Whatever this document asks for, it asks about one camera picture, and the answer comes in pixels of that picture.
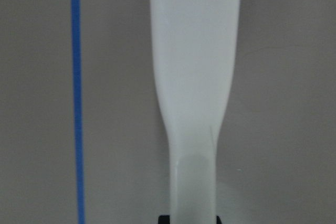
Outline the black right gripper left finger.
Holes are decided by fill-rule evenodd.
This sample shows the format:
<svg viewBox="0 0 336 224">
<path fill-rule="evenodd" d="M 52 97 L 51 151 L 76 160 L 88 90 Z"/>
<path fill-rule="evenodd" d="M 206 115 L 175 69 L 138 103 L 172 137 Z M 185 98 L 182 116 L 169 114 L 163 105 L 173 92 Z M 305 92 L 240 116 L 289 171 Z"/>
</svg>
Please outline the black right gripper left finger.
<svg viewBox="0 0 336 224">
<path fill-rule="evenodd" d="M 158 219 L 157 219 L 158 224 L 170 224 L 170 213 L 171 213 L 170 208 L 168 208 L 164 212 L 161 212 L 158 215 Z"/>
</svg>

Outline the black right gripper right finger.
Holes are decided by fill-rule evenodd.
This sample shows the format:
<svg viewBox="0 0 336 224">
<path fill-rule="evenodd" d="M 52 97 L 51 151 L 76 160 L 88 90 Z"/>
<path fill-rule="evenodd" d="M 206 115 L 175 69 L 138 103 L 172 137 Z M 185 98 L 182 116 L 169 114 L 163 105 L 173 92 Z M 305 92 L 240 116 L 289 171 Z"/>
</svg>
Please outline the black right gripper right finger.
<svg viewBox="0 0 336 224">
<path fill-rule="evenodd" d="M 217 209 L 215 208 L 215 213 L 216 213 L 216 224 L 222 224 L 222 220 L 220 216 L 218 215 Z"/>
</svg>

